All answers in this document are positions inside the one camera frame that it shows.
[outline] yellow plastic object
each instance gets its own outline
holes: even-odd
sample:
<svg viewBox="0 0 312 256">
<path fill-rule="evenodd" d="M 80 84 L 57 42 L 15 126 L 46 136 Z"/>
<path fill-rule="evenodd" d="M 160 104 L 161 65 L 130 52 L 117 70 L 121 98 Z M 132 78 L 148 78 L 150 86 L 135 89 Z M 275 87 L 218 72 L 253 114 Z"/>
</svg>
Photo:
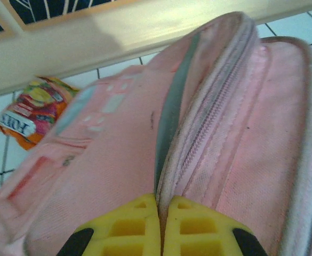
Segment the yellow plastic object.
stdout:
<svg viewBox="0 0 312 256">
<path fill-rule="evenodd" d="M 243 256 L 233 234 L 237 228 L 252 234 L 234 219 L 175 196 L 169 206 L 163 256 Z"/>
<path fill-rule="evenodd" d="M 159 256 L 161 238 L 153 194 L 143 195 L 103 216 L 87 222 L 75 234 L 93 230 L 89 242 L 76 244 L 70 237 L 59 256 Z"/>
</svg>

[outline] backpack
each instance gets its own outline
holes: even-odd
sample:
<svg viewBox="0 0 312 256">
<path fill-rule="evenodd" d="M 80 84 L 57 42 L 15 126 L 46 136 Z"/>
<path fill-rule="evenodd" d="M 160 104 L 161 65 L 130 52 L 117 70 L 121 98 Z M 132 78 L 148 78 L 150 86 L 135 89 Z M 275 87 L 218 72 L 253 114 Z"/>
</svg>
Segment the backpack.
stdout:
<svg viewBox="0 0 312 256">
<path fill-rule="evenodd" d="M 0 189 L 0 255 L 56 255 L 81 224 L 183 196 L 312 255 L 312 49 L 240 12 L 81 91 Z"/>
</svg>

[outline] candy wrapper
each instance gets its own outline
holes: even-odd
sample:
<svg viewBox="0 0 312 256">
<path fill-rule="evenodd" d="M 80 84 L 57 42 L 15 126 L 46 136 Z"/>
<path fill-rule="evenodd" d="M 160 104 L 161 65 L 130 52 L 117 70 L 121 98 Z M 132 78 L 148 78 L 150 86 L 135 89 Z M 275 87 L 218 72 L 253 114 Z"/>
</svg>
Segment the candy wrapper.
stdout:
<svg viewBox="0 0 312 256">
<path fill-rule="evenodd" d="M 0 113 L 0 131 L 15 137 L 26 150 L 42 140 L 79 91 L 57 78 L 38 78 L 42 82 L 30 83 Z"/>
</svg>

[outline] printed logo on bag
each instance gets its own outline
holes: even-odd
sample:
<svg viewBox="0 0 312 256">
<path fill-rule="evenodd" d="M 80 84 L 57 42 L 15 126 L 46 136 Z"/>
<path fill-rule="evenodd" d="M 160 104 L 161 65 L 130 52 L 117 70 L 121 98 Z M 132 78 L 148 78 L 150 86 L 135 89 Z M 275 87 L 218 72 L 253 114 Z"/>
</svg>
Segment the printed logo on bag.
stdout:
<svg viewBox="0 0 312 256">
<path fill-rule="evenodd" d="M 5 111 L 1 114 L 0 125 L 24 137 L 28 137 L 36 131 L 36 125 L 33 121 L 11 111 Z"/>
</svg>

